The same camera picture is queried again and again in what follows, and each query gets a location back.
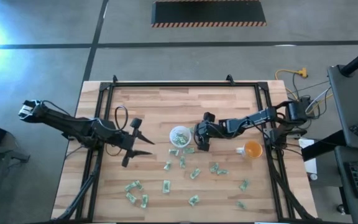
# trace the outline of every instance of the green snack piece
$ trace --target green snack piece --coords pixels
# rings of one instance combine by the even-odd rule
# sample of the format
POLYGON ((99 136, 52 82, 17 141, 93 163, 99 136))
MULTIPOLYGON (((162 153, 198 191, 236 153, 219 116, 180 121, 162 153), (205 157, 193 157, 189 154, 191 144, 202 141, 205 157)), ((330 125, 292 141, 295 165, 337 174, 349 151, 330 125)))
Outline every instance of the green snack piece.
POLYGON ((170 189, 171 189, 171 182, 169 180, 164 180, 162 184, 162 193, 167 194, 169 193, 170 189))
POLYGON ((244 210, 247 208, 246 205, 245 205, 244 203, 240 202, 240 201, 237 201, 237 202, 236 202, 236 205, 237 205, 239 208, 244 209, 244 210))
POLYGON ((171 169, 171 165, 172 165, 172 162, 171 162, 171 161, 167 161, 167 164, 165 165, 164 169, 165 169, 165 170, 170 170, 170 169, 171 169))
POLYGON ((182 169, 186 168, 186 163, 185 163, 185 157, 184 156, 180 157, 180 168, 182 168, 182 169))
POLYGON ((143 190, 143 185, 142 185, 142 184, 140 184, 140 181, 135 180, 135 182, 134 182, 134 183, 136 184, 136 187, 137 187, 139 190, 143 190))
POLYGON ((249 181, 246 179, 245 181, 243 181, 243 183, 240 185, 240 189, 241 191, 245 191, 246 188, 248 187, 249 181))
POLYGON ((140 205, 140 207, 146 208, 148 202, 149 202, 149 196, 148 195, 142 195, 142 205, 140 205))
POLYGON ((184 154, 191 154, 191 153, 194 153, 194 148, 184 148, 183 149, 183 153, 184 154))
POLYGON ((198 176, 198 174, 200 174, 200 169, 196 168, 191 174, 190 174, 190 178, 194 179, 198 176))
POLYGON ((200 198, 198 198, 198 195, 194 195, 189 199, 189 204, 193 207, 200 201, 200 198))
POLYGON ((219 169, 219 164, 215 162, 215 164, 211 166, 211 168, 209 168, 209 171, 211 171, 211 173, 215 173, 218 169, 219 169))
POLYGON ((228 174, 228 173, 229 173, 229 171, 228 171, 228 170, 224 170, 224 169, 221 169, 221 170, 217 170, 217 171, 216 171, 216 174, 217 174, 217 175, 228 174))
POLYGON ((175 156, 179 155, 179 149, 169 149, 169 154, 173 154, 175 156))
POLYGON ((189 139, 183 133, 176 134, 172 139, 172 141, 179 146, 186 144, 188 140, 189 139))
POLYGON ((132 203, 132 204, 135 204, 135 202, 136 202, 136 198, 135 198, 135 196, 133 196, 131 193, 127 193, 127 198, 128 198, 128 200, 132 203))
POLYGON ((136 187, 136 184, 135 184, 135 182, 132 182, 132 183, 128 184, 127 186, 125 186, 125 191, 128 192, 131 189, 133 189, 134 187, 136 187))

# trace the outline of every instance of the black mat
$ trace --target black mat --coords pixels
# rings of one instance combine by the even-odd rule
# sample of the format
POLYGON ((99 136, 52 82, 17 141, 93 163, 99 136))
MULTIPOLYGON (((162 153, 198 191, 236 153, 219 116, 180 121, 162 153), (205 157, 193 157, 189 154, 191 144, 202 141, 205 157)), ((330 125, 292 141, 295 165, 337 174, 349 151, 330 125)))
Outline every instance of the black mat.
POLYGON ((240 27, 266 26, 258 0, 156 1, 152 27, 240 27))

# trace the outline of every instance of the wooden tabletop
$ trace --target wooden tabletop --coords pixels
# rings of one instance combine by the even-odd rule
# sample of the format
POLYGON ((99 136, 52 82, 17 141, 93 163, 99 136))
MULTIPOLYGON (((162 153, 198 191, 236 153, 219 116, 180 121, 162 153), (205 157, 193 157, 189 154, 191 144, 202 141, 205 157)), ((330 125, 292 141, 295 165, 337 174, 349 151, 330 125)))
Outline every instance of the wooden tabletop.
MULTIPOLYGON (((272 104, 287 100, 284 83, 280 80, 267 81, 272 104)), ((81 91, 76 117, 94 116, 100 82, 85 82, 81 91)), ((102 115, 106 105, 104 99, 102 115)), ((173 148, 169 132, 175 126, 192 127, 209 111, 216 120, 243 118, 257 112, 255 91, 252 87, 124 87, 115 88, 110 120, 114 119, 114 108, 124 105, 129 110, 129 122, 133 118, 143 119, 140 130, 155 143, 137 140, 134 149, 149 151, 152 155, 137 156, 129 161, 128 167, 121 166, 124 152, 112 157, 104 152, 98 194, 94 212, 95 222, 253 222, 277 221, 272 187, 265 152, 258 159, 243 158, 236 148, 248 140, 263 144, 261 133, 248 129, 243 135, 232 139, 212 139, 209 152, 197 151, 186 154, 186 168, 181 169, 179 158, 168 154, 173 148), (171 160, 172 168, 163 169, 171 160), (227 175, 211 174, 209 167, 215 162, 227 175), (196 179, 190 173, 198 167, 201 174, 196 179), (244 179, 250 184, 245 192, 239 190, 244 179), (142 192, 131 190, 138 198, 135 205, 126 199, 124 187, 139 180, 142 192), (162 193, 164 180, 170 180, 171 191, 162 193), (142 194, 148 194, 149 204, 140 208, 142 194), (190 197, 198 195, 200 202, 191 207, 190 197), (236 206, 241 201, 242 210, 236 206)), ((124 122, 124 113, 119 112, 118 122, 124 122)), ((79 146, 71 142, 68 152, 79 146)), ((192 141, 190 147, 196 147, 192 141)), ((111 154, 118 148, 107 147, 111 154)), ((70 155, 64 163, 52 217, 61 215, 72 202, 81 185, 86 149, 70 155)), ((286 151, 284 155, 290 188, 300 203, 316 217, 313 197, 306 176, 303 160, 298 154, 286 151)), ((282 192, 280 198, 286 213, 282 192)), ((85 203, 84 216, 88 210, 85 203)))

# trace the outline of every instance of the clear plastic cup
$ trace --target clear plastic cup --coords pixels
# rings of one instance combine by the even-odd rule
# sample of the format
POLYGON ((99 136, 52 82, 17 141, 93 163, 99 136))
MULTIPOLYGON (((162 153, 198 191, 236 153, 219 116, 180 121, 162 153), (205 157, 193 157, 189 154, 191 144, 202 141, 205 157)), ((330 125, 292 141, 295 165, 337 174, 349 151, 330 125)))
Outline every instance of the clear plastic cup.
POLYGON ((169 133, 169 140, 171 141, 171 143, 177 147, 177 148, 184 148, 187 145, 189 145, 190 141, 191 141, 191 132, 188 128, 184 127, 184 126, 176 126, 174 127, 171 132, 169 133), (184 135, 188 140, 186 142, 186 144, 183 145, 179 145, 173 142, 173 139, 177 136, 177 134, 182 134, 184 135))

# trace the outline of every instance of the white cable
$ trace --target white cable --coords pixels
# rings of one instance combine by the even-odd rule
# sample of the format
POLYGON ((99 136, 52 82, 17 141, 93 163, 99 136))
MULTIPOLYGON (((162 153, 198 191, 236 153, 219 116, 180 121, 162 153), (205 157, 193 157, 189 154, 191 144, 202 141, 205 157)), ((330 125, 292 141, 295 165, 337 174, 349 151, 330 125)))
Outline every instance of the white cable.
POLYGON ((326 89, 326 91, 322 92, 320 95, 318 95, 318 96, 316 97, 316 99, 314 99, 314 100, 309 104, 309 106, 305 109, 305 112, 307 113, 307 112, 308 112, 308 109, 311 107, 311 105, 313 105, 313 103, 316 102, 316 101, 318 100, 318 98, 320 98, 320 96, 323 96, 328 90, 329 90, 329 88, 326 89))

